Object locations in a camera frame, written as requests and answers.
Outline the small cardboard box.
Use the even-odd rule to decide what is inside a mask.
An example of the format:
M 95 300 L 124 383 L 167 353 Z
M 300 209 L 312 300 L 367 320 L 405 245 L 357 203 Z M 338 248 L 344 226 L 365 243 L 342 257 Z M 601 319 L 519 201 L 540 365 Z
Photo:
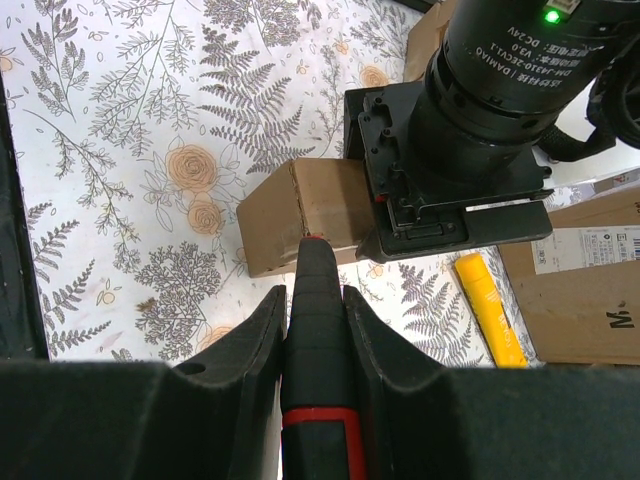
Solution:
M 374 226 L 363 164 L 348 159 L 299 158 L 278 167 L 236 209 L 249 275 L 291 273 L 306 236 L 325 239 L 338 264 Z

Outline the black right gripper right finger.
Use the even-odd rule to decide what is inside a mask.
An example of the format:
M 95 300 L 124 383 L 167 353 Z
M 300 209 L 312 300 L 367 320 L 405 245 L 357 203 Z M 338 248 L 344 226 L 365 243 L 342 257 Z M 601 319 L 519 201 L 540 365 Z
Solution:
M 343 291 L 372 479 L 635 479 L 635 368 L 453 368 Z

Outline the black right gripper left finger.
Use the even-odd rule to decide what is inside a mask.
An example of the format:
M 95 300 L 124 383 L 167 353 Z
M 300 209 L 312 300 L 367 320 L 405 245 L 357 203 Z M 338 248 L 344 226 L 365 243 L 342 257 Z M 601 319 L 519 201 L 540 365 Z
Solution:
M 5 361 L 5 479 L 273 479 L 286 290 L 176 366 Z

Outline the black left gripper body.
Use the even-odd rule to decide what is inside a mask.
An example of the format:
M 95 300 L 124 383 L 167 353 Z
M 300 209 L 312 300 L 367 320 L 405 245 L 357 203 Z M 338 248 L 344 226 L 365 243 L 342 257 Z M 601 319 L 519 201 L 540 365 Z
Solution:
M 344 153 L 363 163 L 373 212 L 359 260 L 385 263 L 551 233 L 543 203 L 550 171 L 532 148 L 464 132 L 421 82 L 346 91 Z

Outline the red black utility knife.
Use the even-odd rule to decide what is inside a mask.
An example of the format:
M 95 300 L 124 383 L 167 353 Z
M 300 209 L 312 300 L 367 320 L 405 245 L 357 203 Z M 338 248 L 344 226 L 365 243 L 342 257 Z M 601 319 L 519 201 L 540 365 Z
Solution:
M 300 241 L 281 376 L 285 479 L 365 479 L 353 354 L 337 263 Z

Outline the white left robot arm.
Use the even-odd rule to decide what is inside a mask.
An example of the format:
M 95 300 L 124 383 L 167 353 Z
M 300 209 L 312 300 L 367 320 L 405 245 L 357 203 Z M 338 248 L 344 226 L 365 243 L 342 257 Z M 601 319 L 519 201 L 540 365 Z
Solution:
M 461 1 L 419 81 L 349 90 L 378 263 L 540 240 L 549 168 L 639 144 L 635 1 Z

